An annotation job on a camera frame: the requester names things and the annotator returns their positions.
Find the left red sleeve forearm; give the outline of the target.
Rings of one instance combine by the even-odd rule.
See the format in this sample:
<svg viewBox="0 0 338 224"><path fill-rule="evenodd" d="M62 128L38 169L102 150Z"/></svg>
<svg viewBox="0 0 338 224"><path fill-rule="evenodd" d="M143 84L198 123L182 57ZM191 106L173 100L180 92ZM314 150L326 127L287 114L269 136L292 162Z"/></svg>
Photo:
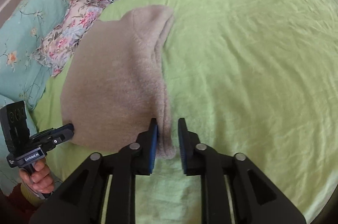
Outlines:
<svg viewBox="0 0 338 224"><path fill-rule="evenodd" d="M1 191L1 223L29 223L43 202L22 183L17 184L10 195Z"/></svg>

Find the left hand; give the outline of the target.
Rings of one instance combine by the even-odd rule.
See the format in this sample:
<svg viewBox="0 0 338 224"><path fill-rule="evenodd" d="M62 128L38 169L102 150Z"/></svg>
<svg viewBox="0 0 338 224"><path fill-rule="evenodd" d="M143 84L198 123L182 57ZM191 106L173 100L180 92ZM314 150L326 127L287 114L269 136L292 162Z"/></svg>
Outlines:
<svg viewBox="0 0 338 224"><path fill-rule="evenodd" d="M19 175L23 182L36 193L50 194L55 189L55 183L50 173L50 168L46 164L46 159L40 159L34 164L35 171L29 174L20 168Z"/></svg>

